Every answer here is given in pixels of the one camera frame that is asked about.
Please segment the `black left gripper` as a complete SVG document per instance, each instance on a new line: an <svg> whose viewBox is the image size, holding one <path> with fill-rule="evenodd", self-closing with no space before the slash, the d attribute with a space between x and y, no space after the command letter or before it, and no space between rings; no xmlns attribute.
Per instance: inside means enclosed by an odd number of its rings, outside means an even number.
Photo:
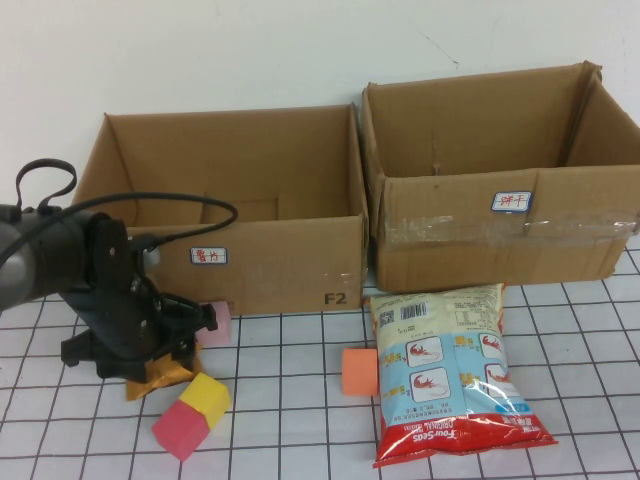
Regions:
<svg viewBox="0 0 640 480"><path fill-rule="evenodd" d="M91 362L101 379L148 379L147 365L165 356L193 372L196 334L216 330L212 305L160 293L148 282L135 290L74 289L64 301L87 329L61 342L61 360L70 368Z"/></svg>

